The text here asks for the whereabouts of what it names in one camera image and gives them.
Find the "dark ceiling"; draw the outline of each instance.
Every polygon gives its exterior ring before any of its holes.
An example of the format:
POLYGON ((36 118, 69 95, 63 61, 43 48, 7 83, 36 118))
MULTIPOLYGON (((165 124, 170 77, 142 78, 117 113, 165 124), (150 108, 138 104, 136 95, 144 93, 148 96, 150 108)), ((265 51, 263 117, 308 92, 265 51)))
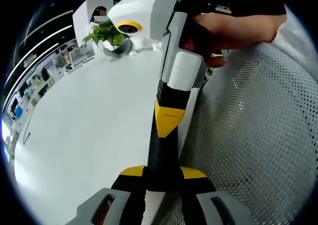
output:
MULTIPOLYGON (((41 40, 52 33, 73 24, 72 12, 75 11, 85 0, 43 0, 42 4, 37 7, 31 18, 24 24, 24 29, 18 35, 15 51, 11 60, 8 62, 8 73, 19 60, 32 49, 41 40), (65 15, 54 20, 52 18, 61 14, 65 15)), ((275 0, 199 0, 207 6, 206 11, 214 11, 216 5, 229 6, 233 11, 233 15, 251 15, 251 14, 279 14, 284 12, 283 5, 275 0)), ((52 38, 45 41, 37 47, 33 52, 40 55, 45 50, 56 43, 60 45, 74 39, 75 34, 73 28, 64 30, 52 38)), ((5 95, 12 88, 17 78, 24 71, 23 64, 20 64, 14 71, 10 80, 5 86, 5 95)))

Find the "potted plant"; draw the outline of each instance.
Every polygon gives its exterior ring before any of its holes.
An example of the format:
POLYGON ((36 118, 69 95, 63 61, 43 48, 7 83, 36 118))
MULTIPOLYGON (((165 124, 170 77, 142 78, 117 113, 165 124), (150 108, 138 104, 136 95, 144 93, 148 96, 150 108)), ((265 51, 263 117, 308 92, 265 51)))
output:
POLYGON ((95 44, 98 45, 98 42, 102 41, 105 48, 108 48, 107 45, 110 44, 113 49, 115 49, 115 47, 120 46, 126 38, 128 38, 128 35, 119 32, 113 22, 108 19, 94 26, 91 32, 83 39, 83 42, 84 45, 86 45, 87 41, 95 42, 95 44))

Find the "white plant pot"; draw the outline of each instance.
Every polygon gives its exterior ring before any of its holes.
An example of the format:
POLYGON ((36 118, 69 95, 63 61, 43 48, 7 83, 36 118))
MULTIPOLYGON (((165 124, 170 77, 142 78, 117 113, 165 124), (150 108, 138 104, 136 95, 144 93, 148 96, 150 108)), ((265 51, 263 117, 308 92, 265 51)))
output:
POLYGON ((108 49, 108 50, 114 50, 114 49, 117 49, 118 46, 112 46, 107 40, 103 41, 103 46, 104 48, 108 49))

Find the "finger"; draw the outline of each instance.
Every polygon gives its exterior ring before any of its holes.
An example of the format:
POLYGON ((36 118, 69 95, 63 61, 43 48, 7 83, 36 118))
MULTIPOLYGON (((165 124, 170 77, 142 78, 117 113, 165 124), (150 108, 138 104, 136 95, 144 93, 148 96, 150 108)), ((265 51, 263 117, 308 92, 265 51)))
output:
POLYGON ((226 62, 223 56, 210 57, 205 59, 205 63, 209 68, 219 68, 222 67, 226 62))

